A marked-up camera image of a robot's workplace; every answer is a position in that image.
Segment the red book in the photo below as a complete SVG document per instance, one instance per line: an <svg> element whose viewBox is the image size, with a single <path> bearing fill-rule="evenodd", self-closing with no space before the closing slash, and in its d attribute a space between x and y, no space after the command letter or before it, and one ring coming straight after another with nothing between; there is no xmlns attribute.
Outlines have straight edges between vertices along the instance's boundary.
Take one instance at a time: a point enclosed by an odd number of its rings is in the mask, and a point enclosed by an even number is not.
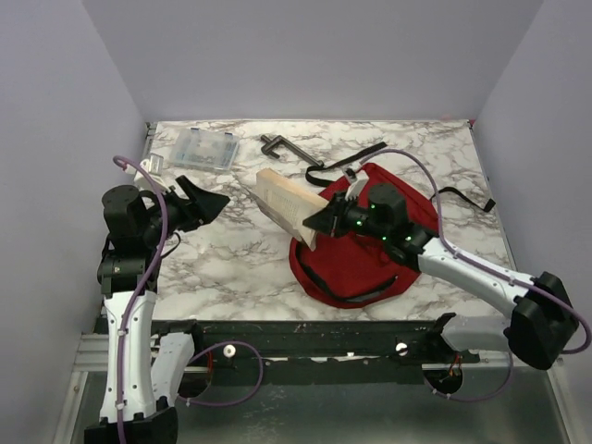
<svg viewBox="0 0 592 444"><path fill-rule="evenodd" d="M255 201L262 213L274 221L296 241L311 251L316 247L316 231L303 220L324 209L328 200L314 194L272 168L256 173Z"/></svg>

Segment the red backpack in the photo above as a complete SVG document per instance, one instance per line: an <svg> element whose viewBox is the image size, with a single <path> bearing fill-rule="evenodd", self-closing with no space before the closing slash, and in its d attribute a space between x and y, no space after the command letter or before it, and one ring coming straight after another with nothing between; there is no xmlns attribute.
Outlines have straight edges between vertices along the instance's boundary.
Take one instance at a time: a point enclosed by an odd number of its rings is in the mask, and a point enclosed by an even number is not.
<svg viewBox="0 0 592 444"><path fill-rule="evenodd" d="M438 230L437 210L422 193L375 163L365 164L362 170L369 176L360 195L362 207L368 206L372 186L387 183L405 198L413 222ZM291 240L289 265L309 297L339 309L363 308L398 296L419 278L417 272L393 262L383 251L381 240L352 232L336 239L319 235L314 250Z"/></svg>

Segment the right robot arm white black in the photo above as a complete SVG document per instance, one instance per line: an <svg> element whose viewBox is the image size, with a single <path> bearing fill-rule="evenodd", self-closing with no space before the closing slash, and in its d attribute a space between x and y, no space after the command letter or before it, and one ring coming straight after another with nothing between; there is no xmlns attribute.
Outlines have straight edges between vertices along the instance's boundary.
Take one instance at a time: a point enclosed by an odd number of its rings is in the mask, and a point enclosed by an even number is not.
<svg viewBox="0 0 592 444"><path fill-rule="evenodd" d="M380 240L396 264L443 279L499 311L499 316L444 318L440 331L425 340L426 353L436 362L462 351L499 351L548 370L583 324L558 277L512 271L448 244L410 219L403 195L392 184L372 186L366 207L338 192L302 223L331 237L353 232Z"/></svg>

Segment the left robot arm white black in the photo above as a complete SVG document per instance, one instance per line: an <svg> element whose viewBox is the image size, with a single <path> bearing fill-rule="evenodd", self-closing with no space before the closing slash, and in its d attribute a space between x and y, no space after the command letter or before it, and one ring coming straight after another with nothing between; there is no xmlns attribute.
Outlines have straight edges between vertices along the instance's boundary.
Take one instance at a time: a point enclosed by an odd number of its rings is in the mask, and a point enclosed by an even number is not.
<svg viewBox="0 0 592 444"><path fill-rule="evenodd" d="M188 178L158 195L120 185L103 198L108 228L97 279L108 327L107 380L97 424L86 443L174 443L179 417L174 402L187 365L205 352L195 321L172 321L158 337L152 323L165 241L213 222L229 198Z"/></svg>

